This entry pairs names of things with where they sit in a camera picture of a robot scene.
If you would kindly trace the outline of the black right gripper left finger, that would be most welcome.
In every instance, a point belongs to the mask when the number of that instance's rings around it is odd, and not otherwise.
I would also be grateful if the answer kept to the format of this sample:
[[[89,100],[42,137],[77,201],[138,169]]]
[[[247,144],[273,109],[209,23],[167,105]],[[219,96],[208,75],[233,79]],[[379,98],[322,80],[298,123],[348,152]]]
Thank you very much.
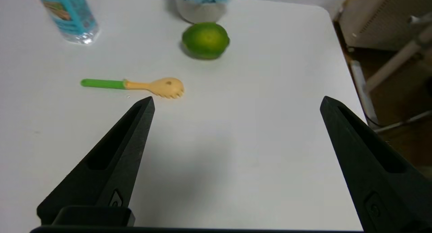
[[[152,97],[136,102],[39,204],[42,226],[132,226],[129,208],[150,131]]]

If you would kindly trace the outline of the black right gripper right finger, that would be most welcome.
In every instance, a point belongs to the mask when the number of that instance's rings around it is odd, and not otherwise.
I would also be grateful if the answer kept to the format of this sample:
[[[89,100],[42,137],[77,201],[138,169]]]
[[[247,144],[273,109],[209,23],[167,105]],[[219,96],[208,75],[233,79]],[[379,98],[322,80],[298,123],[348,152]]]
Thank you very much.
[[[431,181],[342,102],[320,112],[365,233],[430,233]]]

